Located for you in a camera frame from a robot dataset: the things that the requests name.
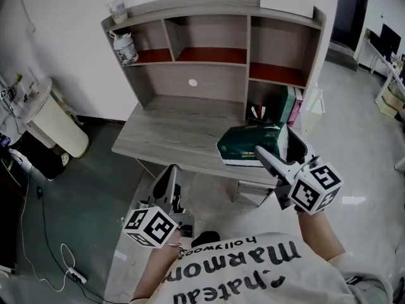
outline person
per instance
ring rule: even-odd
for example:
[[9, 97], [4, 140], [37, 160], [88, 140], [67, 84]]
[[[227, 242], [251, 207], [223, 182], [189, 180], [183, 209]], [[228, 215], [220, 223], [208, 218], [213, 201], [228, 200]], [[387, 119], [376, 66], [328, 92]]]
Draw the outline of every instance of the person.
[[130, 303], [392, 303], [389, 281], [345, 252], [323, 211], [296, 210], [302, 239], [266, 233], [218, 241], [204, 232], [180, 256], [173, 246], [153, 249]]
[[69, 162], [69, 154], [57, 155], [44, 146], [30, 132], [26, 124], [16, 116], [5, 100], [0, 101], [0, 135], [4, 135], [9, 141], [2, 143], [11, 149], [17, 150], [46, 178], [53, 180], [62, 173]]

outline computer monitor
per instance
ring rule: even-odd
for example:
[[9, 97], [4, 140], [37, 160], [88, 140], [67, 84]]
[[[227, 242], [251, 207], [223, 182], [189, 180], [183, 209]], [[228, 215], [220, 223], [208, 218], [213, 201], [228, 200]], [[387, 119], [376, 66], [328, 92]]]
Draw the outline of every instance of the computer monitor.
[[399, 44], [401, 43], [401, 36], [395, 33], [386, 24], [383, 24], [380, 35], [380, 43], [384, 47], [384, 50], [389, 53], [389, 56], [391, 56], [391, 52], [394, 52], [394, 54], [398, 53]]

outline pink book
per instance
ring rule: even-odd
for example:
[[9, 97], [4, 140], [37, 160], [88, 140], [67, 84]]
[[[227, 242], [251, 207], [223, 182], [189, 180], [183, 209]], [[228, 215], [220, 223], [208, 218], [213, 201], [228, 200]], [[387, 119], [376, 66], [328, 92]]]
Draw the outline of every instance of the pink book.
[[292, 111], [290, 114], [290, 117], [287, 121], [287, 125], [289, 127], [292, 127], [293, 124], [295, 123], [299, 110], [301, 109], [301, 105], [302, 105], [302, 92], [300, 89], [298, 88], [294, 88], [294, 91], [296, 93], [296, 102], [294, 103], [293, 107], [292, 107]]

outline human arm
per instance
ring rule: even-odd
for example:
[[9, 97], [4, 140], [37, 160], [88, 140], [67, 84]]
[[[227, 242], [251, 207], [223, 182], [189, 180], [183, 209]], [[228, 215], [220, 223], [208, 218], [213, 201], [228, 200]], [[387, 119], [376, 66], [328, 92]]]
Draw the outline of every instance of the human arm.
[[298, 212], [298, 221], [304, 242], [318, 256], [328, 261], [345, 253], [345, 249], [330, 227], [323, 211], [313, 215]]
[[[167, 243], [177, 244], [179, 239], [180, 231], [175, 230]], [[134, 299], [150, 298], [177, 258], [178, 247], [176, 246], [153, 249], [146, 263], [144, 273], [135, 289]]]

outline white t-shirt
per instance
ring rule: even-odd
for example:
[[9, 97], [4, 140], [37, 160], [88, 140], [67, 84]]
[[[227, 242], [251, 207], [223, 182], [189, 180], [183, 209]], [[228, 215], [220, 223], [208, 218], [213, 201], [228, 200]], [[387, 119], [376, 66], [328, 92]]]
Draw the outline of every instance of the white t-shirt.
[[150, 299], [131, 304], [392, 303], [389, 281], [348, 254], [324, 261], [294, 236], [204, 244], [176, 260]]

